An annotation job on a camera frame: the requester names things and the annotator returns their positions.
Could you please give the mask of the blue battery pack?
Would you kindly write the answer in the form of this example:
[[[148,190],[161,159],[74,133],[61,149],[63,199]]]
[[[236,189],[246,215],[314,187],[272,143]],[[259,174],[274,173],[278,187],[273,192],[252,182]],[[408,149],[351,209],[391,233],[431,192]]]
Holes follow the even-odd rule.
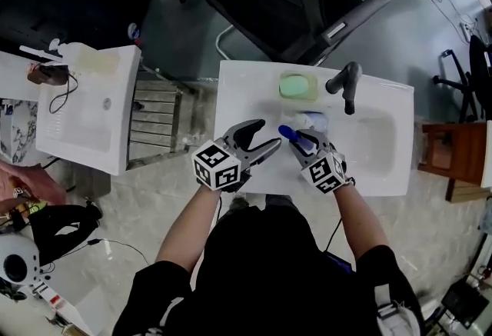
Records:
[[[337,255],[330,253],[329,251],[326,252],[327,257],[334,262],[343,272],[347,274],[352,274],[353,269],[351,266],[350,262],[345,261],[342,258],[339,258]]]

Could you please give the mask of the person's left forearm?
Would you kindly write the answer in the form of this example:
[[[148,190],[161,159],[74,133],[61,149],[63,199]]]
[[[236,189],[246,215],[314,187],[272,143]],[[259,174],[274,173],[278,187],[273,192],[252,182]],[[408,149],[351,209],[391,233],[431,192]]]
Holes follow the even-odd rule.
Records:
[[[155,261],[172,262],[191,274],[204,250],[220,197],[220,191],[202,185],[169,229]]]

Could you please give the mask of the green soap bar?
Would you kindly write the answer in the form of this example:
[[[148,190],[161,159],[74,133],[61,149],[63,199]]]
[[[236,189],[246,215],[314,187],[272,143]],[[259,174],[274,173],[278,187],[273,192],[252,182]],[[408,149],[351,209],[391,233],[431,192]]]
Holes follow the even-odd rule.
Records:
[[[279,81],[280,95],[289,98],[302,96],[309,90],[309,82],[303,75],[288,75]]]

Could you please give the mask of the person's black shirt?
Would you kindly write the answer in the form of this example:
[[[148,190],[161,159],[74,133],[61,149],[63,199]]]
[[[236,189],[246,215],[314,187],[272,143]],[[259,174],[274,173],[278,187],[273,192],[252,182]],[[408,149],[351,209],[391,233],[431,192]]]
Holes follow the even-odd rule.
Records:
[[[383,284],[422,335],[421,307],[388,246],[347,274],[299,211],[247,207],[212,229],[196,278],[169,261],[140,270],[112,336],[382,336],[374,288]]]

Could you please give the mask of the metal step rack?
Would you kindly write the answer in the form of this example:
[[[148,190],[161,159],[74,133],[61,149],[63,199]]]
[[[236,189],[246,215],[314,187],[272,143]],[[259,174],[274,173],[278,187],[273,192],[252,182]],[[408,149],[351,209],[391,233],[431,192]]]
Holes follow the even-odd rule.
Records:
[[[128,129],[127,171],[186,155],[203,142],[204,89],[139,65]]]

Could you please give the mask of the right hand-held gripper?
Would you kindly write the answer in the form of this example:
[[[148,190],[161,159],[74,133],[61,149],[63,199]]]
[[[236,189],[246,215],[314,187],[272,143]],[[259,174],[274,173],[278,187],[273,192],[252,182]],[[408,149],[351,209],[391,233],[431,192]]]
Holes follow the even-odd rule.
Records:
[[[320,150],[331,143],[326,134],[313,129],[297,130],[300,141],[289,141],[289,148],[301,165],[301,177],[323,195],[347,185],[354,185],[354,178],[346,175],[346,163],[337,151]],[[314,157],[314,147],[320,150]]]

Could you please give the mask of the grey shoulder bag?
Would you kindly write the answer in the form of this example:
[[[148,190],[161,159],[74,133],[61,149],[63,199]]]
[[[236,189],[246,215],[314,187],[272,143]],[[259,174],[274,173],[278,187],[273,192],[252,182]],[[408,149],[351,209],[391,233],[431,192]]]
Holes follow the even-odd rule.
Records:
[[[421,336],[415,314],[391,300],[389,284],[376,286],[374,297],[377,305],[377,326],[382,336]]]

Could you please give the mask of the dark grey bin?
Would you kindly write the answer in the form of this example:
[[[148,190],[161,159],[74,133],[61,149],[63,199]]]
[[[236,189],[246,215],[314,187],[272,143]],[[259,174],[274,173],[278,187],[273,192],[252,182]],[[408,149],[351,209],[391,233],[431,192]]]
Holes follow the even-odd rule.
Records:
[[[133,44],[151,0],[0,0],[0,51],[47,50],[57,38],[96,49]]]

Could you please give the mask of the clear yellow pump bottle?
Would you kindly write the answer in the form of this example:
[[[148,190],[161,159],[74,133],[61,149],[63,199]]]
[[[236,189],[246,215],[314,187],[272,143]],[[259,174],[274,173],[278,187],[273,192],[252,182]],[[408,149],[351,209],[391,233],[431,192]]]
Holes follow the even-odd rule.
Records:
[[[117,52],[99,51],[81,42],[61,43],[54,38],[48,49],[57,52],[61,61],[76,72],[112,75],[119,64]]]

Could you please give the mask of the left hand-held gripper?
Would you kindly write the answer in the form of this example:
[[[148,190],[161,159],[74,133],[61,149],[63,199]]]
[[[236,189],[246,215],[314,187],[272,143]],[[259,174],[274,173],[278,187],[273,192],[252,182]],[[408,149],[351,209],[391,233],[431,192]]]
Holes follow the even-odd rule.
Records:
[[[230,127],[224,138],[206,141],[191,156],[197,182],[212,191],[238,192],[250,180],[251,168],[281,147],[281,138],[272,138],[248,150],[265,123],[264,119],[243,121]]]

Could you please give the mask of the white sink basin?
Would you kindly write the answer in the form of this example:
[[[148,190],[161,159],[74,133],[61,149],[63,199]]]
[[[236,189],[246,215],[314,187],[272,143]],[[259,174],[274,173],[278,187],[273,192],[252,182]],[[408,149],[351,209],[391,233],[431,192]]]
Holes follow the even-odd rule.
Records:
[[[112,75],[69,68],[65,85],[36,85],[27,79],[35,62],[0,52],[0,98],[38,103],[35,141],[30,147],[110,175],[127,167],[128,129],[141,50],[135,45],[102,49],[117,52]]]
[[[492,120],[487,120],[484,170],[480,186],[492,190]]]
[[[284,73],[317,78],[315,101],[284,100],[279,81]],[[347,115],[344,99],[325,90],[338,71],[273,62],[222,61],[219,70],[214,136],[237,123],[263,118],[254,136],[257,146],[279,135],[298,112],[319,112],[327,119],[327,137],[345,156],[347,173],[364,197],[403,196],[411,172],[414,137],[414,89],[382,78],[362,75],[354,97],[355,112]]]

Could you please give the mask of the marble pattern box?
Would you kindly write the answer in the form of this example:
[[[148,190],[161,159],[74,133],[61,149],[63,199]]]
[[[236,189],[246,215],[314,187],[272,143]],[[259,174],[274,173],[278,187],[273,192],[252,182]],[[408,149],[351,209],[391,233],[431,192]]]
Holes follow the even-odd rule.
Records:
[[[38,103],[0,98],[0,155],[11,164],[23,162],[35,141]]]

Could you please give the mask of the white domed device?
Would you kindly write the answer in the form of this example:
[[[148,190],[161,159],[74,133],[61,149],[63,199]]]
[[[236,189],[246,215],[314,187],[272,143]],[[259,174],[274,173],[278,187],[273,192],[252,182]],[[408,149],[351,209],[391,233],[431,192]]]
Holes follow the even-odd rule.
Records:
[[[0,235],[0,278],[11,284],[39,281],[39,250],[32,239],[17,234]]]

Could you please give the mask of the dark grey faucet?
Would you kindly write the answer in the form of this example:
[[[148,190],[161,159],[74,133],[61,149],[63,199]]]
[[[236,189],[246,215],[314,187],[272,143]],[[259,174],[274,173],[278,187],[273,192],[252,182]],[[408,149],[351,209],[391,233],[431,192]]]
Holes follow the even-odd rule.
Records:
[[[346,115],[353,115],[355,112],[354,99],[357,91],[357,84],[362,76],[363,70],[359,63],[349,62],[337,75],[325,83],[325,89],[329,94],[336,94],[343,91],[344,112]]]

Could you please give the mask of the pink cloth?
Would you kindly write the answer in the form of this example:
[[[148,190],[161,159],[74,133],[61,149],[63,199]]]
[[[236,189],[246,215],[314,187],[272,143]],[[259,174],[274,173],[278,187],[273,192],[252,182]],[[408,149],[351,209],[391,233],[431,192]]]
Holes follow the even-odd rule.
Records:
[[[40,164],[18,166],[0,159],[0,215],[29,201],[64,205],[66,199],[65,189]]]

